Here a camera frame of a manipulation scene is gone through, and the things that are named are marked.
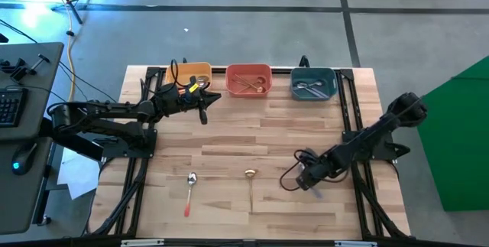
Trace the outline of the black desk clamp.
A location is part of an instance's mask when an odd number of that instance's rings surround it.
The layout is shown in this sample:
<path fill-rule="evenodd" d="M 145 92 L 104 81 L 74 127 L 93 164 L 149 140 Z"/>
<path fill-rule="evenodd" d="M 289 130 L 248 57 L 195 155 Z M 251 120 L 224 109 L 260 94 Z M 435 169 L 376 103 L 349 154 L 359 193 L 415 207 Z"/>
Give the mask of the black desk clamp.
<path fill-rule="evenodd" d="M 22 58 L 18 58 L 17 63 L 14 66 L 12 66 L 8 60 L 0 59 L 0 71 L 7 73 L 14 83 L 21 85 L 21 80 L 26 75 L 36 75 L 37 67 L 42 63 L 50 62 L 50 60 L 42 54 L 38 54 L 38 57 L 39 60 L 32 67 L 29 67 L 26 61 Z"/>

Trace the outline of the white paper sheet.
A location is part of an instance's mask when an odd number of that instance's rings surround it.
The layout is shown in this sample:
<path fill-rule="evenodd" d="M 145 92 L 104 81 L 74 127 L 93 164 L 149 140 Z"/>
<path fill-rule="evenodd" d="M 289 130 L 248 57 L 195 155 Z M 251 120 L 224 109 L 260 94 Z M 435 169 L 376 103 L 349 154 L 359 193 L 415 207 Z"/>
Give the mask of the white paper sheet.
<path fill-rule="evenodd" d="M 68 148 L 63 149 L 57 184 L 67 185 L 70 198 L 75 200 L 95 190 L 99 184 L 100 164 Z"/>

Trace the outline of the yellow plastic bin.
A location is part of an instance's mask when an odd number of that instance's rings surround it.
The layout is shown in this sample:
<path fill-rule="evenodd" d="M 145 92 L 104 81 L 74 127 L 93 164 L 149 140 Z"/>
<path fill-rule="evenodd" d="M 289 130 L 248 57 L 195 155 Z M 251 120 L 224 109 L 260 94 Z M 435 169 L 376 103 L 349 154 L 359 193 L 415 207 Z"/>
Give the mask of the yellow plastic bin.
<path fill-rule="evenodd" d="M 208 76 L 209 85 L 212 82 L 212 67 L 207 62 L 195 62 L 195 63 L 179 63 L 178 70 L 176 67 L 168 67 L 166 69 L 166 75 L 164 79 L 165 84 L 174 83 L 176 80 L 176 85 L 178 88 L 182 89 L 184 86 L 192 83 L 190 82 L 190 78 L 194 76 L 196 78 L 198 76 Z"/>

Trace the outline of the green panel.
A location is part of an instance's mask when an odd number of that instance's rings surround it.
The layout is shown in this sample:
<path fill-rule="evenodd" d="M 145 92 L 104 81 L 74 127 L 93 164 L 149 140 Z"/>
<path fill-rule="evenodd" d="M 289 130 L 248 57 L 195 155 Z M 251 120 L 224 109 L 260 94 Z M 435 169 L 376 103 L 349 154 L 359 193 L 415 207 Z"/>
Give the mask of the green panel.
<path fill-rule="evenodd" d="M 423 102 L 418 132 L 443 209 L 489 210 L 489 55 Z"/>

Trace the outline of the grey desk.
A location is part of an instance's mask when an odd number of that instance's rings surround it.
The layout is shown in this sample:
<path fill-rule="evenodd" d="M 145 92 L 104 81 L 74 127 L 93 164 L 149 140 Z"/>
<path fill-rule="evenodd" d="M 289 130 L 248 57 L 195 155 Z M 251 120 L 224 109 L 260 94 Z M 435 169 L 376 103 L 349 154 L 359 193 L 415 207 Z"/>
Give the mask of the grey desk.
<path fill-rule="evenodd" d="M 49 158 L 53 140 L 40 137 L 39 132 L 63 53 L 61 42 L 0 45 L 0 60 L 14 66 L 19 60 L 35 70 L 25 75 L 17 84 L 0 71 L 0 89 L 27 90 L 18 124 L 0 125 L 0 235 L 26 232 L 32 224 L 40 193 L 44 168 Z M 25 147 L 33 151 L 31 168 L 26 174 L 14 173 L 15 153 Z"/>

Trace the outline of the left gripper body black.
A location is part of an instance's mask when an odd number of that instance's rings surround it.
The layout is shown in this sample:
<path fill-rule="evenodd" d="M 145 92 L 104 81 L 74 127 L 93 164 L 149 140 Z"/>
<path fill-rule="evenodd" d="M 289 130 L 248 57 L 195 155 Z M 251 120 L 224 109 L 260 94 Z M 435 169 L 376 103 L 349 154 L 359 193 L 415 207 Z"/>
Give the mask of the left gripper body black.
<path fill-rule="evenodd" d="M 184 89 L 181 93 L 176 85 L 166 84 L 162 86 L 162 109 L 164 114 L 176 114 L 186 112 L 199 107 L 205 108 L 205 103 L 201 98 L 202 89 L 197 88 L 192 93 L 190 87 Z"/>

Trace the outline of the silver metal bracket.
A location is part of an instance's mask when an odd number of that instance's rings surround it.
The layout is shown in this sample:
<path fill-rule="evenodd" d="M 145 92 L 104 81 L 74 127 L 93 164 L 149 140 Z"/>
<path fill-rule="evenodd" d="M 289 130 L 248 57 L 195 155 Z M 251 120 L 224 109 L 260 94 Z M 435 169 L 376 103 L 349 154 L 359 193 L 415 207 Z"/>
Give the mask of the silver metal bracket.
<path fill-rule="evenodd" d="M 155 247 L 164 246 L 163 239 L 127 239 L 122 240 L 120 247 Z"/>
<path fill-rule="evenodd" d="M 350 240 L 334 241 L 334 246 L 335 247 L 378 247 L 376 242 L 350 241 Z"/>

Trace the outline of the black computer mouse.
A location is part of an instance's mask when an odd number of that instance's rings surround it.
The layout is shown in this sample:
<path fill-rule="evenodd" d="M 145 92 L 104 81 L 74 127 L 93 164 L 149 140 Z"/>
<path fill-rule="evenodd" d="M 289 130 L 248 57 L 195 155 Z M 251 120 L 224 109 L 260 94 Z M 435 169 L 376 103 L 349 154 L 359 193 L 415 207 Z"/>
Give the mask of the black computer mouse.
<path fill-rule="evenodd" d="M 35 141 L 29 141 L 20 146 L 11 159 L 12 173 L 18 176 L 26 174 L 32 167 L 36 150 L 37 143 Z"/>

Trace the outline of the black aluminium table frame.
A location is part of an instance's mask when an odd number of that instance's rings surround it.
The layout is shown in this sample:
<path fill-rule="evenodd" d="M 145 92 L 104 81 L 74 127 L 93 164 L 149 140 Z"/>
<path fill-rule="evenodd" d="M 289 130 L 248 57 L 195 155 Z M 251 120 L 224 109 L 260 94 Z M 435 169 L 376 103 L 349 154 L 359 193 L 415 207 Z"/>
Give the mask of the black aluminium table frame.
<path fill-rule="evenodd" d="M 359 239 L 361 229 L 351 178 L 299 190 L 294 152 L 321 153 L 355 129 L 350 93 L 326 102 L 296 101 L 290 79 L 277 74 L 264 98 L 229 95 L 222 74 L 212 90 L 222 98 L 209 107 L 208 123 L 197 112 L 173 115 L 156 128 L 158 142 L 147 169 L 139 209 L 139 238 Z M 250 214 L 247 169 L 253 179 Z M 190 215 L 184 216 L 187 177 L 197 174 Z"/>

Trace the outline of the orange plastic bin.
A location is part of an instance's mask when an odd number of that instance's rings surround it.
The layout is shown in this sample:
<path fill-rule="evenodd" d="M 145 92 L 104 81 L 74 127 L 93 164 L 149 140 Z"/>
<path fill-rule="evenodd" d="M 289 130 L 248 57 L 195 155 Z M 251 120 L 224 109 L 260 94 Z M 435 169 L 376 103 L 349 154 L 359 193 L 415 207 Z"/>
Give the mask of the orange plastic bin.
<path fill-rule="evenodd" d="M 261 76 L 265 79 L 264 83 L 258 84 L 257 86 L 262 86 L 265 88 L 264 93 L 257 93 L 255 89 L 249 88 L 244 92 L 240 90 L 244 89 L 245 86 L 235 83 L 235 80 L 239 81 L 235 75 L 242 76 L 250 83 L 254 83 L 256 78 Z M 229 65 L 225 71 L 225 83 L 226 88 L 230 96 L 241 97 L 241 98 L 258 98 L 265 97 L 271 90 L 272 87 L 272 70 L 270 66 L 264 63 L 236 63 Z"/>

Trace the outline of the dark teal plastic bin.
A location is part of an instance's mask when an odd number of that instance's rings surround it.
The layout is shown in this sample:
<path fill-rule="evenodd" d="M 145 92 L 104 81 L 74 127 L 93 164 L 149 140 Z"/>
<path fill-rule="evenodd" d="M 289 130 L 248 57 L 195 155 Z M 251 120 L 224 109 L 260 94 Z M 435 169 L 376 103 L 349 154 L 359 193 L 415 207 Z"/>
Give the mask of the dark teal plastic bin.
<path fill-rule="evenodd" d="M 321 98 L 313 95 L 305 89 L 298 89 L 297 83 L 314 83 L 321 81 L 322 86 L 316 89 L 327 94 L 328 98 Z M 290 92 L 293 99 L 298 101 L 327 101 L 338 92 L 338 84 L 335 71 L 327 67 L 297 67 L 290 73 Z"/>

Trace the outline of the black keyboard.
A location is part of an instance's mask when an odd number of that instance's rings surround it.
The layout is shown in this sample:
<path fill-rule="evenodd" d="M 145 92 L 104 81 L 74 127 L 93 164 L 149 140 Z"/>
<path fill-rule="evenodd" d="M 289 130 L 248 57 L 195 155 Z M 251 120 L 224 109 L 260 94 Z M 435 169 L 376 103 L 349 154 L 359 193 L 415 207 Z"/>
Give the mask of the black keyboard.
<path fill-rule="evenodd" d="M 25 88 L 0 89 L 0 128 L 18 126 L 27 95 Z"/>

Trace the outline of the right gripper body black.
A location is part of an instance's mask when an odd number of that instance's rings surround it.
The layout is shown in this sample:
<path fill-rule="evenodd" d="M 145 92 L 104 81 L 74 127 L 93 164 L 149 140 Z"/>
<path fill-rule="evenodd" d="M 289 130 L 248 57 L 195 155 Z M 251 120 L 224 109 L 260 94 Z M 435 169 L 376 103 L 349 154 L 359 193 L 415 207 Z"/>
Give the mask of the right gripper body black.
<path fill-rule="evenodd" d="M 302 190 L 308 190 L 329 176 L 328 161 L 299 160 L 299 165 L 303 166 L 303 169 L 296 178 L 296 182 Z"/>

